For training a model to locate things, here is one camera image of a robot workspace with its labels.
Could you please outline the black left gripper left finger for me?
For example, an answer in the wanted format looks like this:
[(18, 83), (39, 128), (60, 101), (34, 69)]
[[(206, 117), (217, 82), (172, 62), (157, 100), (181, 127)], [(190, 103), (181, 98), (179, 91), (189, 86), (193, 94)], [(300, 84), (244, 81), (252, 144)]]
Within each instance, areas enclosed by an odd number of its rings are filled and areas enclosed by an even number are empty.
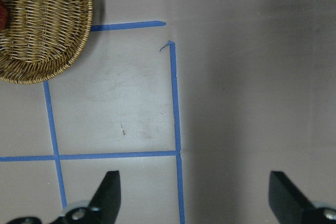
[(92, 199), (86, 206), (67, 210), (52, 223), (61, 224), (102, 224), (115, 223), (121, 206), (120, 173), (108, 171)]

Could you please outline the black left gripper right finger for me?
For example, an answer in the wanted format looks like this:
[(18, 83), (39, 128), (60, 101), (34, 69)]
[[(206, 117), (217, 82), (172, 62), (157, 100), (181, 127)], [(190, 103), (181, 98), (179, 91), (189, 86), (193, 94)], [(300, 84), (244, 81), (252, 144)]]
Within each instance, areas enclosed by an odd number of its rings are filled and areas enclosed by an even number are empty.
[(335, 208), (314, 205), (282, 171), (270, 172), (268, 203), (280, 224), (335, 223)]

